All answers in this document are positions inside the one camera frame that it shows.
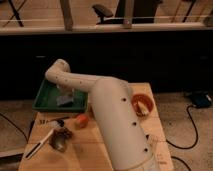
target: small cup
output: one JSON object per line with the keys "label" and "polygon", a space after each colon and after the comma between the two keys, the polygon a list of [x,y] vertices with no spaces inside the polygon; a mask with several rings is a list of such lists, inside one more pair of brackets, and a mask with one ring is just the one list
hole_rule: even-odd
{"label": "small cup", "polygon": [[152,99],[143,93],[134,94],[131,102],[138,116],[146,116],[151,113],[154,108]]}

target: green tray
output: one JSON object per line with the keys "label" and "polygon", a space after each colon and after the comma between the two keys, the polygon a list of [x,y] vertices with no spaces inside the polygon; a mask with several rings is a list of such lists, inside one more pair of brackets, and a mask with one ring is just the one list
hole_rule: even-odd
{"label": "green tray", "polygon": [[70,106],[57,106],[56,99],[62,93],[58,90],[55,84],[44,79],[33,104],[33,109],[43,112],[85,112],[87,107],[87,93],[74,90],[74,102]]}

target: railing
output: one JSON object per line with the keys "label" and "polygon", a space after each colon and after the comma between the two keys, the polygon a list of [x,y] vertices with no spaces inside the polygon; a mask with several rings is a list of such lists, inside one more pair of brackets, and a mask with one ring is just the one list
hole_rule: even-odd
{"label": "railing", "polygon": [[[123,1],[125,7],[122,11],[123,16],[116,16],[119,1]],[[92,2],[104,5],[111,10],[113,16],[104,19],[107,22],[113,21],[100,23],[98,18],[100,16],[97,16],[97,11],[95,13],[92,8],[94,6]],[[2,26],[0,33],[156,31],[212,29],[213,27],[213,1],[211,0],[96,0],[92,2],[88,0],[5,0],[0,3],[0,25]],[[136,10],[144,11],[144,9],[147,10],[145,14],[141,13],[144,16],[135,15]]]}

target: orange object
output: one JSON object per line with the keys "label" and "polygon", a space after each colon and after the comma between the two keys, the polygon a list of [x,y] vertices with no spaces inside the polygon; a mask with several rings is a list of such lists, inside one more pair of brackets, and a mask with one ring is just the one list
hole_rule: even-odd
{"label": "orange object", "polygon": [[132,106],[138,116],[145,116],[152,111],[154,103],[148,95],[139,93],[133,95]]}
{"label": "orange object", "polygon": [[82,113],[76,117],[75,125],[77,128],[85,128],[88,122],[89,122],[89,116],[85,113]]}

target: black dot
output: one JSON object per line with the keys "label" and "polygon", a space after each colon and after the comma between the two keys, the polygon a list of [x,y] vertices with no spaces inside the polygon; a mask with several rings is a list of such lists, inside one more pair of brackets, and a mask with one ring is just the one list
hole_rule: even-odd
{"label": "black dot", "polygon": [[122,98],[121,100],[122,100],[123,102],[125,102],[125,101],[126,101],[126,98],[124,97],[124,98]]}
{"label": "black dot", "polygon": [[133,126],[136,126],[136,125],[137,125],[137,123],[136,123],[136,122],[133,122],[133,123],[132,123],[132,125],[133,125]]}

